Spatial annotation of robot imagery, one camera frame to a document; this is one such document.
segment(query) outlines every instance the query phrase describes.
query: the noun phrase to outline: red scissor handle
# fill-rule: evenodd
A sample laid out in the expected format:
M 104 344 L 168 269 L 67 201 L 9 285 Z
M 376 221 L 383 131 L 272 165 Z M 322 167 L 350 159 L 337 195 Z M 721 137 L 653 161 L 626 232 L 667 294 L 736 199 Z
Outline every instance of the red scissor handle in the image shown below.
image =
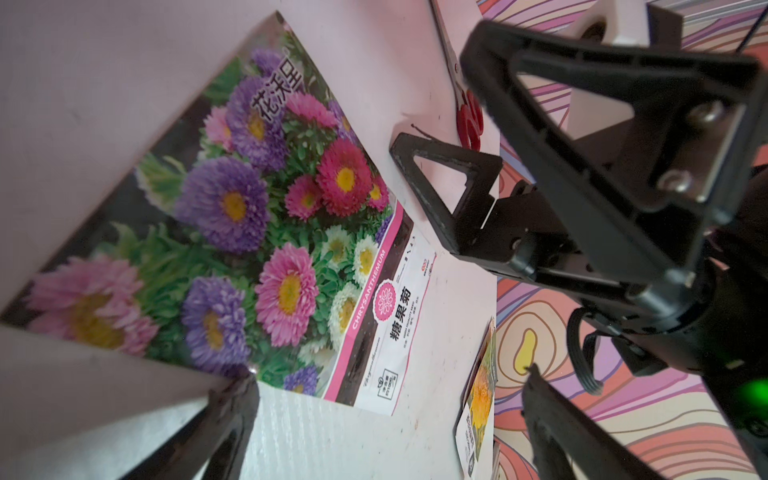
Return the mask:
M 462 105 L 456 112 L 456 130 L 462 147 L 480 151 L 480 133 L 475 116 L 468 105 Z
M 467 90 L 467 104 L 472 110 L 472 117 L 475 118 L 475 124 L 477 124 L 478 127 L 478 134 L 482 135 L 484 126 L 482 120 L 482 107 L 480 107 L 480 102 L 478 101 L 477 97 L 474 96 L 473 93 L 469 90 Z

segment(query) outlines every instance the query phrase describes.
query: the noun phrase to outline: white table surface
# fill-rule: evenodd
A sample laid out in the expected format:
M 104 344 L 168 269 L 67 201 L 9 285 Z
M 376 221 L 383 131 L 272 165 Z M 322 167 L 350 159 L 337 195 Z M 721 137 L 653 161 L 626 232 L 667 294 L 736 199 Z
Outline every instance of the white table surface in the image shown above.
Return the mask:
M 460 51 L 480 13 L 472 0 L 441 5 Z M 495 278 L 439 247 L 388 154 L 412 122 L 458 143 L 426 0 L 0 3 L 0 305 L 276 9 L 440 254 L 395 415 L 263 386 L 242 478 L 461 478 L 453 427 Z M 498 153 L 487 117 L 482 140 Z M 452 176 L 429 176 L 460 194 Z M 0 478 L 117 478 L 224 383 L 0 327 Z M 477 478 L 490 477 L 491 437 L 489 424 Z

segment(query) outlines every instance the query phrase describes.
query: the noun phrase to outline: scissor blade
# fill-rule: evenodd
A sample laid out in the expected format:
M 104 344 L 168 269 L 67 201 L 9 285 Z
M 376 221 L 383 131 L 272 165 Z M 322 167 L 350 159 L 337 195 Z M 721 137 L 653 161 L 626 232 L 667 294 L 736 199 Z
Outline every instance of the scissor blade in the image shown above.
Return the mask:
M 448 32 L 445 30 L 445 22 L 442 19 L 440 13 L 440 7 L 437 4 L 437 0 L 429 0 L 429 5 L 432 7 L 432 17 L 435 19 L 437 25 L 437 33 L 440 37 L 440 43 L 442 44 L 442 52 L 445 55 L 445 63 L 448 66 L 449 73 L 453 83 L 456 83 L 456 74 L 458 72 L 458 59 L 456 58 L 456 52 L 451 46 L 451 41 L 448 38 Z

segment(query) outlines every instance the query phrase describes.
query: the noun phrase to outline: purple aster flower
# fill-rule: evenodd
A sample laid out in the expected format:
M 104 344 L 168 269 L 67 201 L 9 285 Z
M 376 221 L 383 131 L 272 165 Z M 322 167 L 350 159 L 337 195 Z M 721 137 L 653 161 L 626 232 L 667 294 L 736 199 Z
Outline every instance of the purple aster flower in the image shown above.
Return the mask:
M 291 373 L 283 381 L 283 388 L 304 395 L 314 395 L 317 390 L 317 367 L 305 366 Z
M 376 240 L 376 243 L 379 245 L 382 244 L 382 241 L 384 240 L 384 235 L 386 235 L 386 229 L 389 227 L 389 223 L 392 222 L 392 217 L 394 217 L 395 214 L 389 215 L 387 218 L 384 219 L 382 222 L 382 226 L 379 227 L 379 230 L 376 232 L 376 235 L 373 237 L 374 240 Z
M 355 131 L 352 129 L 352 125 L 350 125 L 346 120 L 346 116 L 344 115 L 344 111 L 341 109 L 339 102 L 336 100 L 329 101 L 328 110 L 331 110 L 331 113 L 333 113 L 333 115 L 339 121 L 339 126 L 336 128 L 336 135 L 339 138 L 346 138 L 354 144 L 360 143 L 360 141 L 357 139 Z
M 204 372 L 235 376 L 250 357 L 245 341 L 245 292 L 229 279 L 198 277 L 182 306 L 187 345 L 194 365 Z
M 227 103 L 227 125 L 232 132 L 232 145 L 260 170 L 275 171 L 286 166 L 285 134 L 283 133 L 283 107 L 281 106 L 270 121 L 260 115 L 259 105 L 251 108 L 251 101 L 266 108 L 266 102 L 278 105 L 277 98 L 269 94 L 265 86 L 269 81 L 262 77 L 248 77 L 240 82 Z
M 250 53 L 250 59 L 261 70 L 263 77 L 271 76 L 272 72 L 277 70 L 283 57 L 274 50 L 268 48 L 255 48 Z
M 219 157 L 196 166 L 184 180 L 175 217 L 195 226 L 220 250 L 258 250 L 270 221 L 266 182 L 251 165 Z

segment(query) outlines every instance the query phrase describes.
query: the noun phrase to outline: scissors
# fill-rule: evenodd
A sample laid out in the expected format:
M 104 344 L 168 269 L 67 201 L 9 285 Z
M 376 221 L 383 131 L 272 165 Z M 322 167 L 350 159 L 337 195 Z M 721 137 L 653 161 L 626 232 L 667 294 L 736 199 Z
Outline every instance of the scissors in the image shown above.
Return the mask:
M 456 98 L 456 130 L 458 139 L 462 142 L 462 147 L 474 151 L 480 151 L 480 135 L 483 130 L 482 109 L 480 102 L 464 85 L 464 75 L 462 67 L 456 59 L 456 52 L 448 39 L 448 32 L 445 30 L 445 22 L 440 14 L 440 7 L 437 0 L 429 0 L 432 6 L 432 16 L 435 17 L 437 32 L 442 43 L 442 52 L 445 54 L 445 64 L 448 67 L 448 73 L 451 75 L 453 83 L 453 95 Z

